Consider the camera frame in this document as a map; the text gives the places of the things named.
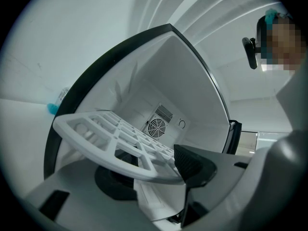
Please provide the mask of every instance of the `white wall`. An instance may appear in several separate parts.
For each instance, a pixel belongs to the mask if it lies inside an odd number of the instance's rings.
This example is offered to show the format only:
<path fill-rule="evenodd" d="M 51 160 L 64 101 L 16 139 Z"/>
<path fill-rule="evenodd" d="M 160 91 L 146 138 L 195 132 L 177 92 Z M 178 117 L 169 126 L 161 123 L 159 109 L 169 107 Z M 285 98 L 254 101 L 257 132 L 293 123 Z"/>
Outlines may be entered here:
<path fill-rule="evenodd" d="M 170 38 L 151 83 L 172 101 L 192 122 L 229 124 L 220 96 L 203 65 L 178 38 Z"/>
<path fill-rule="evenodd" d="M 290 122 L 276 98 L 232 101 L 230 118 L 245 131 L 290 132 Z"/>
<path fill-rule="evenodd" d="M 222 152 L 226 143 L 229 124 L 191 123 L 181 144 L 200 149 Z"/>
<path fill-rule="evenodd" d="M 1 52 L 0 98 L 52 103 L 128 37 L 135 0 L 32 0 Z"/>
<path fill-rule="evenodd" d="M 20 197 L 44 180 L 45 145 L 53 117 L 43 104 L 0 99 L 0 165 Z"/>

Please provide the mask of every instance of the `white panel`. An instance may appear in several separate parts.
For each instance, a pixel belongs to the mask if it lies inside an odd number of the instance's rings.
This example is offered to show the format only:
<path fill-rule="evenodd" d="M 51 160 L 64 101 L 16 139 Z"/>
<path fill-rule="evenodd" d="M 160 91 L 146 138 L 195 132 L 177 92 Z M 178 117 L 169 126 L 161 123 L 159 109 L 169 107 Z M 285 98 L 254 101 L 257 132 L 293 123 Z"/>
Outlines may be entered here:
<path fill-rule="evenodd" d="M 245 131 L 290 132 L 291 124 L 275 97 L 233 101 L 230 118 L 242 123 Z"/>
<path fill-rule="evenodd" d="M 150 220 L 177 215 L 185 202 L 186 185 L 167 185 L 134 181 L 139 208 Z"/>
<path fill-rule="evenodd" d="M 53 118 L 45 105 L 0 99 L 2 172 L 19 197 L 44 181 L 45 145 Z"/>
<path fill-rule="evenodd" d="M 229 124 L 222 100 L 208 73 L 182 40 L 172 37 L 161 51 L 168 54 L 150 81 L 192 122 Z"/>
<path fill-rule="evenodd" d="M 191 123 L 182 144 L 221 153 L 228 133 L 229 125 L 227 124 L 203 125 Z"/>

